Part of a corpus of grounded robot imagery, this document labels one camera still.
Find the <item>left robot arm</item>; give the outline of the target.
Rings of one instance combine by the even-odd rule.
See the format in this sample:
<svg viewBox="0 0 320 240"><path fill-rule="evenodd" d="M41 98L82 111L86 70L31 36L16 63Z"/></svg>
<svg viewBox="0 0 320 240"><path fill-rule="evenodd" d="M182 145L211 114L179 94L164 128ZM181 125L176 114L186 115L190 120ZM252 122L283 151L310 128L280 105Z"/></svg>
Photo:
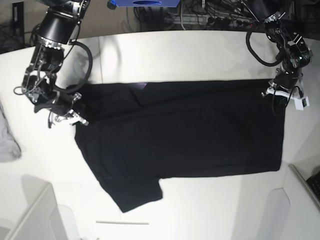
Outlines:
<svg viewBox="0 0 320 240"><path fill-rule="evenodd" d="M243 0L242 5L253 16L254 23L246 33L246 46L251 55L266 67L276 67L276 74L268 84L262 97L272 96L271 109L274 116L286 110L290 101L296 110L303 110L310 105L303 90L302 69L311 63L312 51L307 46L303 36L297 30L297 25L283 19L286 14L281 0ZM267 38L276 44L278 54L274 62L262 60L251 46L251 35L261 28Z"/></svg>

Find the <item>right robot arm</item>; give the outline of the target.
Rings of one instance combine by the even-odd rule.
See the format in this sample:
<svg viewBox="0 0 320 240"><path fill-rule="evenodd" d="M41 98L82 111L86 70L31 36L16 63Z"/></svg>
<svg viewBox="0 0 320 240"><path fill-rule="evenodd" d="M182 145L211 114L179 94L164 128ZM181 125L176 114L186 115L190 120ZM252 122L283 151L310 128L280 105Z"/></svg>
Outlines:
<svg viewBox="0 0 320 240"><path fill-rule="evenodd" d="M73 37L75 30L80 30L84 16L90 5L88 0L44 0L48 7L37 31L37 43L26 68L23 81L17 87L15 95L26 96L34 105L34 112L49 110L54 114L54 121L68 121L71 125L89 124L86 106L81 102L80 89L89 82L93 68L93 55L90 49ZM67 54L64 45L77 46L87 53L88 68L78 84L69 88L56 85Z"/></svg>

